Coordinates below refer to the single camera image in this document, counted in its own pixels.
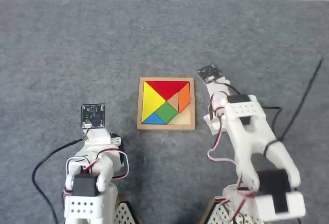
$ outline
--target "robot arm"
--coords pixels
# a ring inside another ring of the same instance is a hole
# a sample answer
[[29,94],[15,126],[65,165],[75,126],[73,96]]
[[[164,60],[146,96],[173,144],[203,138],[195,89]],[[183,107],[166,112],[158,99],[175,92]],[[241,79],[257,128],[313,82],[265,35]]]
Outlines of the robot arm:
[[[199,75],[207,85],[211,100],[209,114],[204,120],[213,135],[220,127],[222,132],[228,132],[235,152],[236,173],[249,189],[246,193],[257,191],[262,194],[246,201],[245,213],[263,221],[304,216],[302,194],[291,192],[301,183],[299,171],[285,146],[276,139],[256,97],[231,95],[230,82],[214,65],[200,69]],[[277,170],[256,172],[251,162],[254,153],[264,154]],[[223,196],[230,199],[235,210],[243,198],[235,185],[225,188]]]
[[104,104],[83,105],[81,113],[87,140],[66,162],[65,223],[113,224],[118,190],[111,180],[126,154],[118,150],[121,138],[105,128]]

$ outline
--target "circuit board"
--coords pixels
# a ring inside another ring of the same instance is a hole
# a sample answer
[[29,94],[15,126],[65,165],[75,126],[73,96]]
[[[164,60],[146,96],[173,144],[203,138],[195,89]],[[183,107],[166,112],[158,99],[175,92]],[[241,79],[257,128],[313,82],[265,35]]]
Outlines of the circuit board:
[[197,74],[205,84],[209,84],[223,76],[221,70],[214,64],[199,69]]
[[81,129],[105,128],[105,104],[81,105]]

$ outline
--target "yellow triangle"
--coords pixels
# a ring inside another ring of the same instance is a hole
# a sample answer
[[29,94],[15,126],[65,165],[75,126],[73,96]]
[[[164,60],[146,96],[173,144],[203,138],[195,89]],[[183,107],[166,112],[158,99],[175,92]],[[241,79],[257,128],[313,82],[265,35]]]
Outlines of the yellow triangle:
[[147,82],[144,82],[142,122],[165,102],[162,96],[148,85]]

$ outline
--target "blue triangle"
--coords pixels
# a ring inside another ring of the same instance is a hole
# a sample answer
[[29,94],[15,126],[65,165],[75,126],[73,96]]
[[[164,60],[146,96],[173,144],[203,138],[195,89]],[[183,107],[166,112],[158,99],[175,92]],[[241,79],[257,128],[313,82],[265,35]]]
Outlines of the blue triangle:
[[149,124],[149,125],[164,125],[166,123],[163,122],[162,119],[159,118],[155,113],[152,113],[146,120],[142,122],[142,124]]

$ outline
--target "green square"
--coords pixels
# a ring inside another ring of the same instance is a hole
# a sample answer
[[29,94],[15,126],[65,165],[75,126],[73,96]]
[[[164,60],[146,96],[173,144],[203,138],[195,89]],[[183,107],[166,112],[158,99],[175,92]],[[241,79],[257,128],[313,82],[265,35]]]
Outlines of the green square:
[[164,121],[164,123],[168,124],[176,115],[177,111],[174,109],[168,102],[165,102],[155,114]]

